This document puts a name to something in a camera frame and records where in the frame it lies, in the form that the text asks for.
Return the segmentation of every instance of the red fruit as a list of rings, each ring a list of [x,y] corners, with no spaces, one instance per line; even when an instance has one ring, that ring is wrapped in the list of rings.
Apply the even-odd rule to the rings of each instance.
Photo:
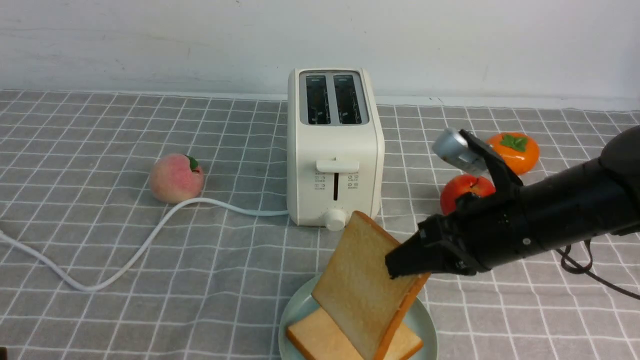
[[[444,215],[456,210],[456,199],[465,193],[473,193],[485,197],[495,193],[495,187],[485,177],[475,177],[469,174],[458,175],[445,185],[440,194],[440,208]]]
[[[169,154],[154,165],[149,184],[156,199],[177,204],[200,194],[204,186],[204,173],[191,156]]]

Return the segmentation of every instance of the plate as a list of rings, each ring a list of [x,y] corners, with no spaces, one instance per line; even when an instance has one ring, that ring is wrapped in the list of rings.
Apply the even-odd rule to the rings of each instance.
[[[311,291],[316,287],[319,279],[320,275],[307,281],[296,291],[284,308],[278,333],[278,347],[282,360],[305,360],[298,349],[289,341],[285,332],[288,326],[304,319],[320,307],[311,296]],[[419,300],[414,301],[403,321],[417,336],[420,336],[424,343],[422,349],[411,356],[410,360],[436,360],[438,358],[438,338],[433,321],[424,304]]]

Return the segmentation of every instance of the toast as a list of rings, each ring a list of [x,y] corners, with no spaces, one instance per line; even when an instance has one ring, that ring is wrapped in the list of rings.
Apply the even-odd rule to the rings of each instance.
[[[430,274],[392,280],[385,255],[400,243],[355,211],[313,298],[364,360],[383,360],[396,330]]]
[[[287,328],[287,337],[306,360],[362,360],[323,308]],[[384,360],[407,360],[422,348],[422,340],[401,323]]]

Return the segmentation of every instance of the table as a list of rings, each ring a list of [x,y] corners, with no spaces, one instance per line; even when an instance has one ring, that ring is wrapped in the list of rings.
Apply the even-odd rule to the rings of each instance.
[[[599,155],[640,111],[378,107],[387,155],[376,221],[399,240],[439,211],[460,172],[430,144],[446,126],[488,138],[524,131],[541,159],[533,183]],[[159,156],[188,153],[207,172],[203,196],[285,209],[283,101],[138,94],[0,92],[0,229],[95,284],[116,272],[169,210],[148,190]],[[323,271],[340,233],[208,204],[180,210],[112,286],[80,293],[0,243],[0,345],[10,359],[279,359],[289,297]],[[636,234],[593,240],[595,272],[632,291]],[[578,260],[586,255],[572,252]],[[434,275],[419,299],[440,359],[637,359],[640,304],[557,254],[475,277]]]

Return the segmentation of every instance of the wall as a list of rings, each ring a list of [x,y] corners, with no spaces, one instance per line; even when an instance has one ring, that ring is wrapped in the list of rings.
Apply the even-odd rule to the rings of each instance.
[[[284,94],[363,66],[379,95],[640,97],[637,0],[4,0],[0,88]]]

